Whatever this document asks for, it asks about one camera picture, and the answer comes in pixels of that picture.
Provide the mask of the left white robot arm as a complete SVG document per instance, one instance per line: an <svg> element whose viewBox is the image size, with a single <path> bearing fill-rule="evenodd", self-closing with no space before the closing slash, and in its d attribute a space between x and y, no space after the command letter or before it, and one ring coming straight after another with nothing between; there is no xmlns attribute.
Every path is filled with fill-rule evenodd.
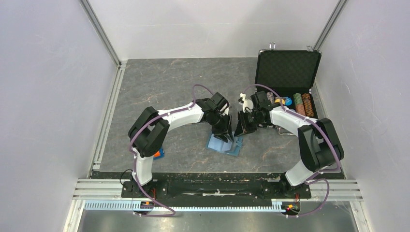
<svg viewBox="0 0 410 232"><path fill-rule="evenodd" d="M140 197L152 191L153 156L160 150L169 131L197 123L207 123L211 133L219 140L234 141L229 102L220 93L211 98L197 99L170 110L147 107L128 132L129 151L133 154L132 177L136 181L133 190Z"/></svg>

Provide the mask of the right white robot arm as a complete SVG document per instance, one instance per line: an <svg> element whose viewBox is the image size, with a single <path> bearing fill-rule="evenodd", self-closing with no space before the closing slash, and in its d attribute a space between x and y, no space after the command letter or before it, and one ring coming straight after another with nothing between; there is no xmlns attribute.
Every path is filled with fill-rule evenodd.
<svg viewBox="0 0 410 232"><path fill-rule="evenodd" d="M234 135L241 136L267 126L281 127L296 135L299 142L300 160L285 172L279 191L292 197L299 185L310 180L314 174L324 172L333 164L339 165L344 151L331 120L303 116L288 107L272 103L263 91L247 98L240 94L242 110L238 112L238 124Z"/></svg>

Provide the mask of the blue card holder wallet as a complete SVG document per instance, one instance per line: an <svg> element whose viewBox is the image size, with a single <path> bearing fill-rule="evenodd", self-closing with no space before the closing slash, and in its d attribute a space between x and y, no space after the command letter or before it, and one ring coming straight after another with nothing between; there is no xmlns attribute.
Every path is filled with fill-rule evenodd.
<svg viewBox="0 0 410 232"><path fill-rule="evenodd" d="M238 157L242 145L242 136L235 137L233 142L224 142L223 140L218 139L214 134L210 134L206 142L205 148L221 154L227 154L230 156Z"/></svg>

